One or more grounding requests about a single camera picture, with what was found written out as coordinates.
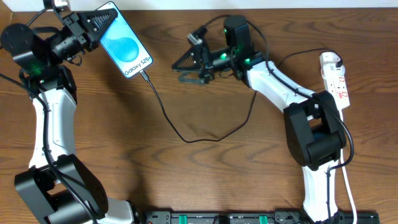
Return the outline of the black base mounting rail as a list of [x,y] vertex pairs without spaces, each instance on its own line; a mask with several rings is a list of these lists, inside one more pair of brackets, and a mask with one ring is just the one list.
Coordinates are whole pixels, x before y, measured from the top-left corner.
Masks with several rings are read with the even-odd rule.
[[[273,213],[175,213],[149,211],[136,215],[134,223],[141,224],[309,224],[309,223],[353,223],[351,213],[337,212],[331,221],[313,222],[302,212],[276,211]],[[380,224],[378,213],[358,213],[359,224]]]

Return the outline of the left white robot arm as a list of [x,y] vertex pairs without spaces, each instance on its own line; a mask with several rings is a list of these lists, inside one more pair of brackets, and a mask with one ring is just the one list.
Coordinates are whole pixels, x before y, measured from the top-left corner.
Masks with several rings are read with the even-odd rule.
[[109,198],[76,156],[76,84],[67,67],[98,47],[117,16],[115,9],[73,12],[61,18],[61,29],[15,23],[1,33],[2,48],[21,68],[16,85],[36,112],[34,153],[14,186],[40,223],[134,222],[131,204]]

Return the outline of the cardboard box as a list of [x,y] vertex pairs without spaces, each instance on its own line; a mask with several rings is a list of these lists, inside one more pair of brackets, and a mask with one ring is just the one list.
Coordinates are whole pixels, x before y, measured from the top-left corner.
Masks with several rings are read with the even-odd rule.
[[11,23],[13,12],[0,1],[0,30],[1,32]]

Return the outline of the white power strip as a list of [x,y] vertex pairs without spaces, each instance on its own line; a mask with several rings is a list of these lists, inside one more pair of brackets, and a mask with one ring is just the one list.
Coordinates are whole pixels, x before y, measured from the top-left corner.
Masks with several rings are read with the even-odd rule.
[[334,63],[326,63],[321,67],[321,75],[325,90],[330,92],[335,99],[339,110],[350,105],[348,89],[346,87],[345,67],[337,67]]

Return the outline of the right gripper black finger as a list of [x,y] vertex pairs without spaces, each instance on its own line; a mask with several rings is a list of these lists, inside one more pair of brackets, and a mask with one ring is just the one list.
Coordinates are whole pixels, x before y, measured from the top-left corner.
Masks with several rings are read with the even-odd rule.
[[172,69],[176,71],[199,71],[201,70],[200,60],[199,49],[191,47],[172,65]]
[[202,73],[183,72],[179,78],[180,83],[191,83],[197,85],[209,84],[209,77],[203,76]]

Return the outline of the white USB charger plug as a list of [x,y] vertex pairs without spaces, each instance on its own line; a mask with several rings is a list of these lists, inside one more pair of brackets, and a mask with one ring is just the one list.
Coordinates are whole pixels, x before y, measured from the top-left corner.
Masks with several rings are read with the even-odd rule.
[[343,59],[336,52],[323,52],[320,55],[320,65],[334,63],[337,68],[343,66]]

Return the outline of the blue Samsung Galaxy smartphone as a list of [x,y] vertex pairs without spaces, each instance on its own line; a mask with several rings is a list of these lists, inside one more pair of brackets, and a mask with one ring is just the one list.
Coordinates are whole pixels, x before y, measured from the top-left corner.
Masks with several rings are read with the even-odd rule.
[[107,2],[98,10],[115,9],[118,16],[102,36],[100,43],[126,78],[149,67],[153,58],[131,29],[115,3]]

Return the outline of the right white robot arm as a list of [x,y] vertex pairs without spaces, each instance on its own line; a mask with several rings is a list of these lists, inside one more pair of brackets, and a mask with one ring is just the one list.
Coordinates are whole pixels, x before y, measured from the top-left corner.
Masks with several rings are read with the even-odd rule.
[[222,19],[227,46],[211,51],[204,24],[187,35],[191,47],[172,69],[180,72],[180,82],[195,84],[207,84],[215,72],[230,70],[272,102],[284,115],[287,146],[303,170],[305,218],[309,223],[335,222],[334,175],[346,136],[334,97],[328,91],[315,93],[298,85],[277,68],[268,52],[255,50],[250,30],[256,26],[244,16],[223,15]]

